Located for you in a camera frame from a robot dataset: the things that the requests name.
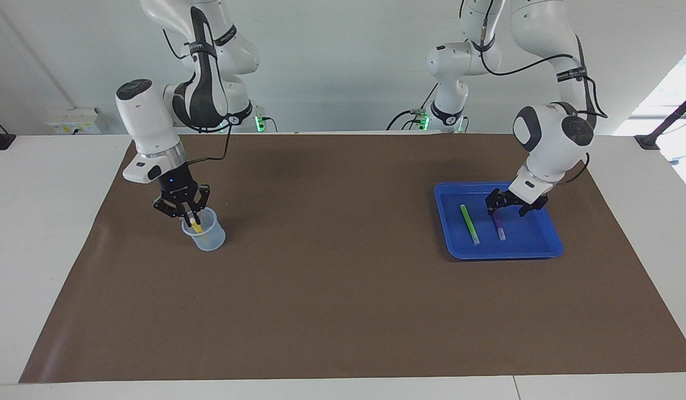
brown mat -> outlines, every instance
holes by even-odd
[[[223,140],[183,137],[193,157]],[[193,167],[228,234],[214,253],[151,208],[157,185],[117,177],[21,382],[686,371],[588,174],[550,196],[561,258],[448,255],[434,186],[525,157],[496,135],[234,137]]]

green marker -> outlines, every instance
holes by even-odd
[[[475,232],[472,216],[469,215],[469,210],[467,210],[467,205],[465,204],[462,204],[462,214],[464,215],[464,219],[467,221],[467,226],[469,227],[469,232],[472,234],[472,239],[474,239],[474,245],[480,244],[480,240],[478,240],[478,234]]]

blue tray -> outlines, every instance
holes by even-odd
[[[459,182],[439,184],[434,188],[439,216],[449,252],[459,260],[527,260],[563,255],[563,243],[550,220],[548,211],[533,211],[521,218],[519,207],[497,212],[505,229],[506,241],[498,238],[493,218],[488,215],[485,198],[494,189],[507,190],[510,182]],[[469,208],[480,244],[475,246],[460,205]]]

white wall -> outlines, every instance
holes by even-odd
[[[434,85],[424,66],[429,49],[462,40],[457,0],[228,3],[239,30],[262,53],[261,69],[243,77],[249,93],[286,131],[384,129]],[[611,133],[686,53],[686,0],[567,3],[601,105],[612,116],[600,131]],[[0,8],[77,106],[101,109],[112,132],[124,132],[113,101],[120,84],[188,78],[138,0],[0,0]],[[513,43],[509,17],[498,31],[504,70],[535,60]],[[63,96],[6,43],[0,26],[0,120],[18,133],[46,133],[46,109],[63,107]],[[475,132],[507,132],[525,104],[558,98],[549,65],[468,83]]]

yellow marker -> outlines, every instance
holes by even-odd
[[[195,232],[197,232],[200,235],[202,233],[205,233],[205,231],[202,230],[202,227],[198,225],[197,221],[195,221],[195,218],[190,218],[190,223],[192,224],[192,228],[193,230],[195,230]]]

